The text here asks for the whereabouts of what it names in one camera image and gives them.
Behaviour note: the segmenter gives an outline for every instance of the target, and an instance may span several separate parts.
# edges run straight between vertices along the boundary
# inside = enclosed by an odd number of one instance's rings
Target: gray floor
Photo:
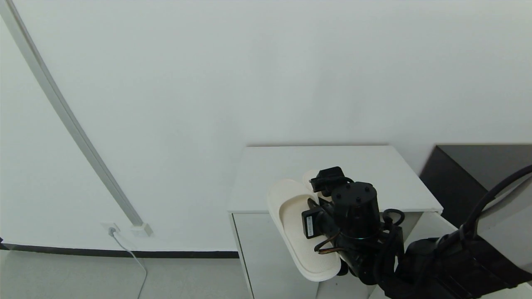
[[[238,259],[141,259],[141,298],[248,299]],[[0,298],[137,298],[144,272],[129,258],[0,251]]]

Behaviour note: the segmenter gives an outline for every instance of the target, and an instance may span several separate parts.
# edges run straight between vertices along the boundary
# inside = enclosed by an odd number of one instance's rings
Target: black cabinet
[[[437,145],[420,178],[459,227],[489,189],[530,164],[532,145]]]

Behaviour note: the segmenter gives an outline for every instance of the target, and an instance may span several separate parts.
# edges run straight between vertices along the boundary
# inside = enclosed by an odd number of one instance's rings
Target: wall socket
[[[114,228],[117,232],[120,232],[120,229],[114,222],[100,222],[100,225],[105,228],[105,232],[109,232],[109,228]]]

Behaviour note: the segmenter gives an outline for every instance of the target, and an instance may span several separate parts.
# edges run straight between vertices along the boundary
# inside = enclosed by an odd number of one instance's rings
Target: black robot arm
[[[319,203],[309,198],[309,210],[302,213],[308,239],[328,237],[314,251],[338,252],[338,275],[349,271],[366,285],[378,284],[391,299],[478,298],[532,280],[531,273],[477,236],[470,224],[450,235],[415,241],[405,252],[404,213],[385,210],[381,219],[373,185],[354,182],[340,167],[320,171],[310,183],[314,192],[331,198],[319,198]],[[393,214],[399,217],[395,222]],[[307,227],[314,228],[312,234]],[[332,247],[323,248],[329,242]]]

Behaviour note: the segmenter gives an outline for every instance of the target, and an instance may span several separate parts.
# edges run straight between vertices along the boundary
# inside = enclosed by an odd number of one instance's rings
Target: cabinet door
[[[254,299],[316,297],[319,283],[301,275],[269,214],[233,218]]]

